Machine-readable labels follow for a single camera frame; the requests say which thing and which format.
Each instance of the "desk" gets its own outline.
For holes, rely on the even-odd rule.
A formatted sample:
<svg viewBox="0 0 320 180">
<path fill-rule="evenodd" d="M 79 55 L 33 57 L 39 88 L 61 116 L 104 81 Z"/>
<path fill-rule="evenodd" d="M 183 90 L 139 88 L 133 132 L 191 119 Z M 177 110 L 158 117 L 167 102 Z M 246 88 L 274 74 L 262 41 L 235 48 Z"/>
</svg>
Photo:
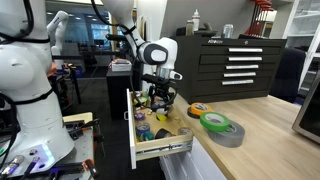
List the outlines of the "desk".
<svg viewBox="0 0 320 180">
<path fill-rule="evenodd" d="M 64 122 L 72 122 L 76 120 L 84 120 L 85 123 L 92 120 L 92 113 L 82 113 L 76 114 L 72 116 L 63 117 Z M 75 148 L 64 157 L 59 163 L 70 163 L 70 162 L 83 162 L 84 160 L 91 158 L 94 159 L 93 156 L 93 131 L 88 130 L 84 132 L 84 135 L 81 136 L 78 140 L 76 140 Z M 90 179 L 90 171 L 85 171 L 82 174 L 69 174 L 66 176 L 62 176 L 61 179 L 81 179 L 88 180 Z"/>
<path fill-rule="evenodd" d="M 319 179 L 320 146 L 291 129 L 300 107 L 271 96 L 209 104 L 244 127 L 240 147 L 214 143 L 180 95 L 173 106 L 227 179 Z"/>
</svg>

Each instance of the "window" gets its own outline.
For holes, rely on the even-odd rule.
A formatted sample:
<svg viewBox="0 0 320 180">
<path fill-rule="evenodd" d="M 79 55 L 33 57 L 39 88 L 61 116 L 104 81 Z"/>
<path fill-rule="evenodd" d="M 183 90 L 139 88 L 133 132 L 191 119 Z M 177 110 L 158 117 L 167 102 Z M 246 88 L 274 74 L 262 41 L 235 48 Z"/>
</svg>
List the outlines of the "window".
<svg viewBox="0 0 320 180">
<path fill-rule="evenodd" d="M 111 49 L 111 43 L 106 39 L 106 35 L 110 34 L 110 26 L 102 25 L 102 24 L 91 24 L 91 30 L 92 30 L 93 40 L 95 42 L 101 42 L 101 41 L 104 42 L 102 44 L 98 43 L 96 45 L 98 45 L 103 49 Z"/>
</svg>

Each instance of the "wooden countertop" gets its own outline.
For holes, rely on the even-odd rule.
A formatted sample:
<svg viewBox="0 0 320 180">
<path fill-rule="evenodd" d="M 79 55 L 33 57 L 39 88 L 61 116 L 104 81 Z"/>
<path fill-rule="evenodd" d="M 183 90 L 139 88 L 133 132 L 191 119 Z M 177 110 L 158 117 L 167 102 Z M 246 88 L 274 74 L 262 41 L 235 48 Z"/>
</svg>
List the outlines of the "wooden countertop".
<svg viewBox="0 0 320 180">
<path fill-rule="evenodd" d="M 320 146 L 291 129 L 299 106 L 271 96 L 209 104 L 244 127 L 240 147 L 214 143 L 199 120 L 187 115 L 189 105 L 180 95 L 174 108 L 227 179 L 319 179 Z"/>
</svg>

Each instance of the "drawer handle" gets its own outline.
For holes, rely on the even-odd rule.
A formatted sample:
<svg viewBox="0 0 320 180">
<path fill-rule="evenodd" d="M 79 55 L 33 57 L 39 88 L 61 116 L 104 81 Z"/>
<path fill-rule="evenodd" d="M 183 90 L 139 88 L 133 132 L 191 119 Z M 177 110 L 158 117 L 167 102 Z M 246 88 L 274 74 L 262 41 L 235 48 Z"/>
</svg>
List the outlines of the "drawer handle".
<svg viewBox="0 0 320 180">
<path fill-rule="evenodd" d="M 226 66 L 226 69 L 258 69 L 259 65 Z"/>
<path fill-rule="evenodd" d="M 253 80 L 248 79 L 248 80 L 240 80 L 240 81 L 222 81 L 222 85 L 237 85 L 237 84 L 252 84 Z"/>
<path fill-rule="evenodd" d="M 229 48 L 229 52 L 263 52 L 261 48 Z"/>
<path fill-rule="evenodd" d="M 229 57 L 229 61 L 262 61 L 262 57 Z"/>
<path fill-rule="evenodd" d="M 128 114 L 129 114 L 128 111 L 126 111 L 126 112 L 123 113 L 123 119 L 124 119 L 124 120 L 127 120 L 127 121 L 129 120 L 129 115 L 128 115 Z"/>
<path fill-rule="evenodd" d="M 241 77 L 241 76 L 256 76 L 255 72 L 248 73 L 225 73 L 223 77 Z"/>
</svg>

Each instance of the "plastic container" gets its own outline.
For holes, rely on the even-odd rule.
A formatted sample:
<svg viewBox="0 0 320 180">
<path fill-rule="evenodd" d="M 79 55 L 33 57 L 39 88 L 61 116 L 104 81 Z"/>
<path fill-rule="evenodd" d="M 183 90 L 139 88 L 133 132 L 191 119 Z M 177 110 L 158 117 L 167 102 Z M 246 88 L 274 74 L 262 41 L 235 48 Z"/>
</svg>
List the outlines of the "plastic container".
<svg viewBox="0 0 320 180">
<path fill-rule="evenodd" d="M 232 24 L 224 25 L 221 37 L 231 39 L 232 34 L 233 34 L 233 25 Z"/>
<path fill-rule="evenodd" d="M 200 15 L 199 15 L 198 9 L 196 9 L 196 12 L 194 12 L 192 16 L 192 21 L 193 21 L 193 31 L 198 31 L 199 24 L 200 24 Z"/>
<path fill-rule="evenodd" d="M 186 26 L 186 36 L 191 35 L 193 35 L 193 20 L 188 20 Z"/>
</svg>

